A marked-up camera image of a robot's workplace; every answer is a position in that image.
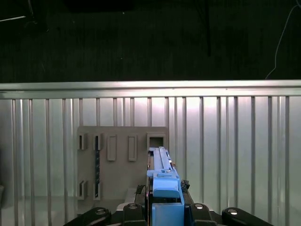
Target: metal fence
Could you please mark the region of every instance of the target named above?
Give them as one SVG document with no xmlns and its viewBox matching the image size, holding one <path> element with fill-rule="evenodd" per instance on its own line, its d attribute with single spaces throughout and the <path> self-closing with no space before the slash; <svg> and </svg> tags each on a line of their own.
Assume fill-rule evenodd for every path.
<svg viewBox="0 0 301 226">
<path fill-rule="evenodd" d="M 2 225 L 74 218 L 80 125 L 169 127 L 195 202 L 298 225 L 300 103 L 301 81 L 0 84 Z"/>
</svg>

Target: corrugated metal wall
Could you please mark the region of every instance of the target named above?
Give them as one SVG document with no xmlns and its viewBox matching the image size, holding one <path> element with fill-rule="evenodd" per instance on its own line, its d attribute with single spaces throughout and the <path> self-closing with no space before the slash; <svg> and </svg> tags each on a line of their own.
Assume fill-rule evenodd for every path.
<svg viewBox="0 0 301 226">
<path fill-rule="evenodd" d="M 2 225 L 62 225 L 74 217 L 80 125 L 167 126 L 171 156 L 195 202 L 298 225 L 301 97 L 253 94 L 0 100 Z"/>
</svg>

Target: black mechanical part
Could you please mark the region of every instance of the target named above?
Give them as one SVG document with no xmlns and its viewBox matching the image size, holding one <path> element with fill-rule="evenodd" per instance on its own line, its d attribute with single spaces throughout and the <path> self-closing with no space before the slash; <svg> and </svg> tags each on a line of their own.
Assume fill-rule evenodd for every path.
<svg viewBox="0 0 301 226">
<path fill-rule="evenodd" d="M 238 208 L 226 208 L 222 211 L 223 221 L 230 226 L 273 226 Z"/>
<path fill-rule="evenodd" d="M 88 212 L 79 215 L 64 226 L 104 226 L 111 219 L 111 212 L 106 208 L 93 208 Z"/>
<path fill-rule="evenodd" d="M 202 203 L 194 203 L 187 190 L 183 191 L 183 197 L 184 226 L 273 226 L 238 208 L 227 208 L 222 215 L 217 214 Z M 145 186 L 138 186 L 135 203 L 126 205 L 123 210 L 111 215 L 105 208 L 94 208 L 64 226 L 146 226 L 146 203 Z"/>
<path fill-rule="evenodd" d="M 182 180 L 182 181 L 181 181 L 181 189 L 182 189 L 182 192 L 188 191 L 189 187 L 190 187 L 190 184 L 189 184 L 189 181 L 188 181 L 188 180 Z"/>
<path fill-rule="evenodd" d="M 147 226 L 141 205 L 130 203 L 123 208 L 123 226 Z"/>
<path fill-rule="evenodd" d="M 217 223 L 212 220 L 209 208 L 201 203 L 194 203 L 189 208 L 190 224 L 194 226 L 217 226 Z"/>
</svg>

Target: dark background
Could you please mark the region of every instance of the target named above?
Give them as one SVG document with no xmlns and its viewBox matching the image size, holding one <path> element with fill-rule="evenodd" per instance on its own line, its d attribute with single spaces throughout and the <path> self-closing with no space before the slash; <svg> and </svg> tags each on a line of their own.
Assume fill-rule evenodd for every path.
<svg viewBox="0 0 301 226">
<path fill-rule="evenodd" d="M 1 17 L 26 11 L 12 0 L 1 2 Z M 274 67 L 296 2 L 209 0 L 210 57 L 193 0 L 39 4 L 48 32 L 24 32 L 31 22 L 0 23 L 0 82 L 262 80 Z M 300 75 L 301 9 L 296 8 L 268 79 Z"/>
</svg>

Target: metal bolt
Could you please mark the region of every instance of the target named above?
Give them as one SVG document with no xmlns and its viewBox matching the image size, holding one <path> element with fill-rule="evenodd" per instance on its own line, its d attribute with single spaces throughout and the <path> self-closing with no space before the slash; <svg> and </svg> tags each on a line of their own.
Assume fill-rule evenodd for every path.
<svg viewBox="0 0 301 226">
<path fill-rule="evenodd" d="M 232 215 L 237 215 L 237 211 L 236 210 L 228 210 L 228 212 Z"/>
<path fill-rule="evenodd" d="M 129 204 L 128 206 L 130 209 L 136 209 L 137 208 L 137 205 L 136 204 Z"/>
<path fill-rule="evenodd" d="M 102 215 L 102 214 L 105 214 L 105 211 L 104 210 L 98 210 L 98 211 L 96 211 L 96 214 L 97 215 Z"/>
<path fill-rule="evenodd" d="M 198 210 L 201 210 L 203 209 L 203 206 L 201 204 L 195 204 L 194 205 Z"/>
</svg>

